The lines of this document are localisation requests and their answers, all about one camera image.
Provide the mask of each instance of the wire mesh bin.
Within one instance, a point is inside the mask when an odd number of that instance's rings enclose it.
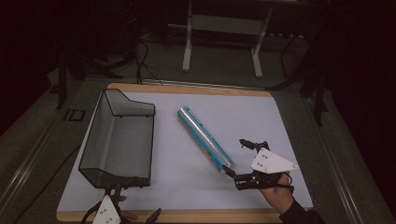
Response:
[[[154,104],[102,92],[78,167],[95,188],[149,186],[154,116]]]

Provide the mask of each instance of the shiny foil tube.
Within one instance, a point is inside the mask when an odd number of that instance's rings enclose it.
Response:
[[[222,165],[233,167],[233,160],[225,153],[219,143],[207,131],[205,126],[194,116],[187,106],[181,107],[177,111],[184,126],[190,131],[198,146],[204,151],[206,156],[213,161],[216,168],[223,172]]]

